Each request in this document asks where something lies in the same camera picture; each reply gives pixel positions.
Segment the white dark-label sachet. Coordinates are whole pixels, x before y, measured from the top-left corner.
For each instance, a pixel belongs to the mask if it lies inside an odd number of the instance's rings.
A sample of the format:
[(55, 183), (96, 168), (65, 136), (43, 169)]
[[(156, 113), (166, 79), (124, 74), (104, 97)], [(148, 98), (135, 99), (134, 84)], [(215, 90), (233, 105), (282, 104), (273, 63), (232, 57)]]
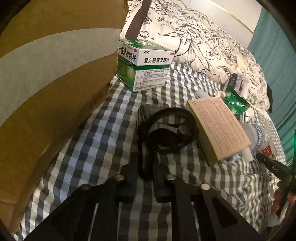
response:
[(264, 156), (276, 160), (278, 153), (275, 148), (274, 142), (271, 138), (268, 138), (263, 145), (260, 147), (259, 152), (262, 153)]

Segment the clear blue-label floss jar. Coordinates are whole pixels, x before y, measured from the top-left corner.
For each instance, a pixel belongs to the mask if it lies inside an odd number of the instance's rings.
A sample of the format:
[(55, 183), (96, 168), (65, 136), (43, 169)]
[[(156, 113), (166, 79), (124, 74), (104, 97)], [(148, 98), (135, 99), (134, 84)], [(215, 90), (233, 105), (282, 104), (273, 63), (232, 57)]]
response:
[(238, 159), (242, 159), (245, 163), (253, 161), (255, 159), (255, 154), (259, 152), (264, 143), (265, 133), (262, 127), (254, 123), (241, 123), (241, 125), (251, 144), (242, 152), (229, 157), (226, 160), (229, 163)]

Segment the tan paper box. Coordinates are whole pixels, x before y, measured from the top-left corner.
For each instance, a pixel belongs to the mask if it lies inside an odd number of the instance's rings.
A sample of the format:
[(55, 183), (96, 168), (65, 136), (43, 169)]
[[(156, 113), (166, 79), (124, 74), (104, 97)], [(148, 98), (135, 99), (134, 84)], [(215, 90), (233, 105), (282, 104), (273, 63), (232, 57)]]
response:
[(196, 119), (198, 140), (208, 165), (226, 160), (250, 146), (246, 132), (220, 97), (189, 100), (186, 109)]

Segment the black strap band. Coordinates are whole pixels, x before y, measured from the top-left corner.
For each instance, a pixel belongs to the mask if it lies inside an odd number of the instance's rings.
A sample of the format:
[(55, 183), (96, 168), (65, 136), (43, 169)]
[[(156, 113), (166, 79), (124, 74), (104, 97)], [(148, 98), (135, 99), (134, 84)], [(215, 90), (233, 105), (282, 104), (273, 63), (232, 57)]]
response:
[(142, 104), (137, 114), (138, 175), (144, 181), (153, 179), (153, 165), (157, 157), (144, 160), (142, 147), (148, 154), (178, 153), (198, 138), (194, 116), (184, 108), (168, 108)]

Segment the black garment behind duvet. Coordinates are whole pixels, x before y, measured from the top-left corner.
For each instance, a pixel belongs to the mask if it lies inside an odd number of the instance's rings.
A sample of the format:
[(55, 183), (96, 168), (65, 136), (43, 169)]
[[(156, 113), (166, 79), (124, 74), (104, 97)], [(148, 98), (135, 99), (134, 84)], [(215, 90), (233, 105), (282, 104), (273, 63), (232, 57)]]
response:
[(267, 97), (269, 100), (269, 109), (268, 112), (272, 113), (273, 112), (273, 93), (272, 90), (270, 88), (270, 86), (267, 84)]

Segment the teal curtain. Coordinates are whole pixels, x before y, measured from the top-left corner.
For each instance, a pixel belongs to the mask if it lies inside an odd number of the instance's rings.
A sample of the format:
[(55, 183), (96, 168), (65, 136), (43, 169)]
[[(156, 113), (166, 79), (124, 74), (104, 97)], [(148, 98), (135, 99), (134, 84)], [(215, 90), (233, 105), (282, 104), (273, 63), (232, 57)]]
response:
[(293, 160), (295, 133), (295, 51), (275, 18), (262, 9), (248, 46), (273, 94), (270, 115), (278, 131), (286, 163)]

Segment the floral folded duvet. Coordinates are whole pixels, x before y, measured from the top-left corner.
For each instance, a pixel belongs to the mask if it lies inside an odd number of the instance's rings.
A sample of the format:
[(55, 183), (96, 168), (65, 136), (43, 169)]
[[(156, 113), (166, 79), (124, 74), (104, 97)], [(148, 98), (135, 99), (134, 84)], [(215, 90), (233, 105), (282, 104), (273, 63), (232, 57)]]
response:
[(226, 85), (247, 81), (251, 104), (268, 110), (268, 84), (251, 52), (198, 10), (183, 1), (128, 1), (121, 38), (151, 41), (173, 51), (173, 61)]

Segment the green white medicine box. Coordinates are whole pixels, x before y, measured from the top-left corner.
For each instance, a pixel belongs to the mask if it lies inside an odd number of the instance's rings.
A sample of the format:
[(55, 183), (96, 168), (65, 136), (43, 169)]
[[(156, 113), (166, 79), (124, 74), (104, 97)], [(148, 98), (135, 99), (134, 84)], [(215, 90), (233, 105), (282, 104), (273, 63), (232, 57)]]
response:
[(156, 43), (119, 39), (116, 75), (131, 92), (163, 86), (174, 52)]

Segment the brown cardboard box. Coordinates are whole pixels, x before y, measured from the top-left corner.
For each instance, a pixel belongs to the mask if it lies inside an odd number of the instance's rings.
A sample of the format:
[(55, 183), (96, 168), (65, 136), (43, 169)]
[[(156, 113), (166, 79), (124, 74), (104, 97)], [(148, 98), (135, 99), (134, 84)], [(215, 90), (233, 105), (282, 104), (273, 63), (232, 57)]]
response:
[(18, 232), (50, 162), (103, 102), (126, 1), (1, 1), (1, 221)]

